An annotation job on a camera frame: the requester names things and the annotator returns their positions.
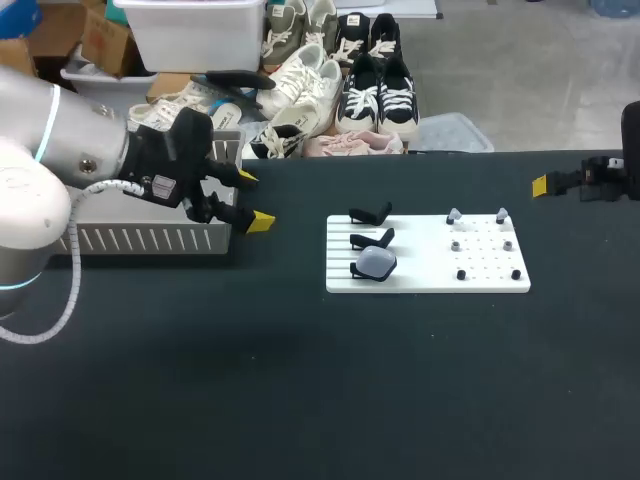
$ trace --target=black mount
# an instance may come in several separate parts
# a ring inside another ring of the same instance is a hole
[[[235,165],[212,160],[212,142],[211,118],[183,108],[167,132],[143,125],[129,134],[119,178],[140,184],[143,200],[170,208],[184,205],[194,222],[209,223],[216,217],[246,232],[255,219],[253,210],[227,205],[215,192],[207,196],[200,182],[211,176],[240,189],[253,188],[256,182],[241,175]]]

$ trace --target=plastic container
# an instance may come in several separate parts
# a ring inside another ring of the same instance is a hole
[[[629,18],[640,13],[640,0],[590,0],[590,3],[603,17]]]
[[[26,37],[42,20],[36,0],[3,1],[0,5],[0,40]]]
[[[384,5],[386,0],[334,0],[336,8],[377,7]]]
[[[123,77],[117,79],[111,75],[87,75],[78,72],[82,66],[78,62],[69,62],[60,70],[60,76],[69,80],[83,97],[113,108],[125,118],[129,108],[139,103],[147,103],[146,94],[157,75],[150,77]]]
[[[244,133],[240,130],[213,132],[212,158],[235,163],[242,168]],[[236,205],[238,189],[225,187],[220,180],[202,181],[205,195]],[[77,190],[69,188],[72,196]],[[182,206],[167,208],[118,190],[92,195],[78,212],[78,240],[82,255],[224,255],[229,249],[231,225],[214,218],[210,223],[194,223]],[[69,254],[71,244],[65,234],[56,253]]]
[[[257,71],[264,0],[114,0],[152,72]]]
[[[420,120],[409,150],[492,153],[493,144],[461,113],[445,113]]]

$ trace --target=white cable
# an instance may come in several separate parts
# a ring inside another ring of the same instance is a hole
[[[47,340],[56,336],[60,330],[64,328],[73,313],[73,309],[76,306],[78,300],[78,294],[80,293],[80,280],[82,268],[80,265],[80,243],[78,242],[78,227],[76,225],[76,216],[78,207],[80,204],[89,198],[89,196],[103,192],[111,188],[117,188],[133,195],[142,196],[144,189],[131,182],[125,182],[122,180],[105,180],[103,182],[97,182],[93,185],[89,185],[82,190],[80,194],[73,201],[71,207],[71,215],[69,216],[69,226],[67,228],[69,232],[69,243],[71,244],[71,262],[72,262],[72,278],[71,278],[71,292],[69,293],[69,299],[67,300],[67,306],[64,308],[62,316],[58,319],[56,324],[48,331],[41,333],[40,335],[20,335],[19,333],[13,333],[6,328],[0,327],[0,338],[12,343],[20,343],[23,345],[35,345],[38,343],[46,342]]]

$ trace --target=white pegboard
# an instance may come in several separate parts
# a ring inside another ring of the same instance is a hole
[[[331,293],[526,293],[531,288],[511,217],[463,215],[447,225],[447,215],[390,215],[380,227],[351,223],[347,215],[327,218],[327,290]],[[379,240],[388,228],[395,238],[387,248],[398,266],[385,282],[353,279],[349,271],[360,250],[352,250],[352,233]],[[460,243],[460,251],[451,249]],[[512,243],[504,250],[506,241]],[[458,280],[458,270],[466,272]],[[513,280],[513,270],[520,270]]]

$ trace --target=black cloth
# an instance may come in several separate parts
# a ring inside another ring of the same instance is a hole
[[[278,219],[231,265],[89,269],[60,335],[0,343],[0,478],[637,479],[640,204],[531,198],[587,155],[248,166]],[[385,201],[507,208],[530,293],[327,293],[326,217]],[[51,325],[69,277],[5,323]]]

